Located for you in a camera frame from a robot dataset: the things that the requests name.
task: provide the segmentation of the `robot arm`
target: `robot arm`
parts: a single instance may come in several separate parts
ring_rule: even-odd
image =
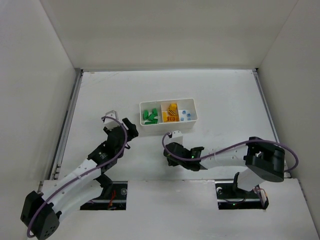
[[[249,140],[261,140],[258,137],[250,137]],[[190,150],[183,147],[183,135],[180,131],[174,131],[169,136],[169,142],[164,150],[169,166],[182,166],[192,171],[207,170],[221,166],[247,166],[243,172],[238,172],[234,177],[235,188],[251,191],[255,186],[264,181],[282,182],[284,180],[285,151],[274,144],[256,142],[232,148],[217,155],[205,152],[203,147],[194,147]]]
[[[68,214],[99,197],[103,189],[110,192],[113,182],[105,172],[123,156],[124,153],[120,151],[126,144],[125,141],[129,142],[139,134],[136,125],[127,118],[122,119],[127,129],[123,125],[119,126],[120,122],[115,111],[106,113],[101,119],[104,123],[103,130],[108,135],[106,141],[54,187],[43,193],[32,191],[25,198],[20,219],[27,227],[32,224],[30,230],[39,240],[50,237]]]

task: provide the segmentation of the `divided container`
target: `divided container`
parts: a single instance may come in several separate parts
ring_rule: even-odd
[[[168,114],[170,104],[177,104],[177,113],[179,121],[165,122],[163,120],[163,112]],[[157,124],[145,125],[143,118],[144,110],[148,110],[149,115],[152,110],[156,109],[158,116]],[[174,130],[191,129],[198,120],[195,100],[193,98],[145,101],[140,103],[140,125],[146,132],[169,132]]]

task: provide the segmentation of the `white wall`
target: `white wall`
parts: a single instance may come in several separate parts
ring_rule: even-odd
[[[299,0],[258,73],[279,138],[300,157],[293,176],[301,181],[318,232],[319,66],[320,1]]]
[[[73,65],[256,68],[297,0],[41,0]]]
[[[0,0],[0,180],[40,181],[75,71],[39,0]]]

